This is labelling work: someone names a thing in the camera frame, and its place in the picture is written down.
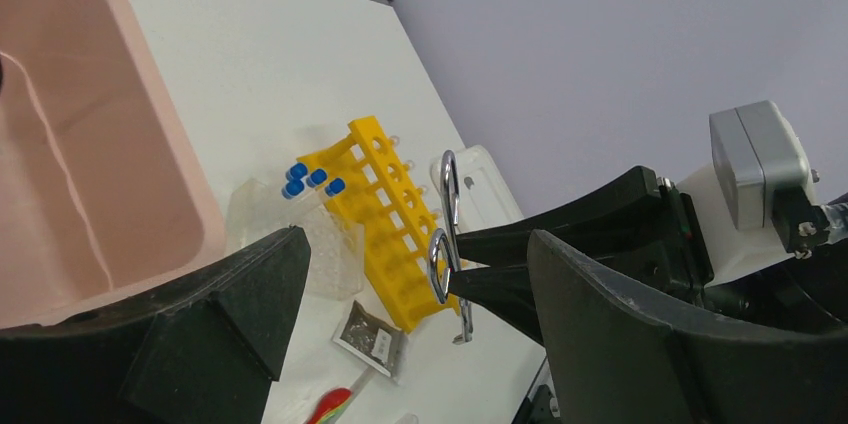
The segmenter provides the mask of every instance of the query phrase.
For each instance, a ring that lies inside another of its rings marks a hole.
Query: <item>test tube rack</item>
[[[365,275],[389,316],[409,333],[443,309],[458,313],[455,297],[438,303],[423,271],[436,216],[421,199],[422,189],[409,178],[376,117],[356,119],[348,128],[350,134],[341,141],[298,161],[347,183],[347,190],[326,206],[365,227]]]

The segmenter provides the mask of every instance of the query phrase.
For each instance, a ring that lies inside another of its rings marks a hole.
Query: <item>blue cap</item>
[[[306,178],[306,185],[309,187],[316,187],[323,184],[326,180],[327,172],[324,169],[315,169],[315,172]]]
[[[286,187],[283,188],[283,197],[286,199],[294,199],[295,196],[303,192],[305,189],[303,183],[301,181],[289,181],[286,184]]]
[[[298,162],[286,171],[286,179],[290,181],[303,179],[307,174],[309,174],[309,168],[306,167],[306,164]]]
[[[333,179],[329,184],[327,184],[327,188],[324,190],[328,196],[334,197],[337,194],[340,194],[345,189],[345,183],[341,177],[337,177]]]

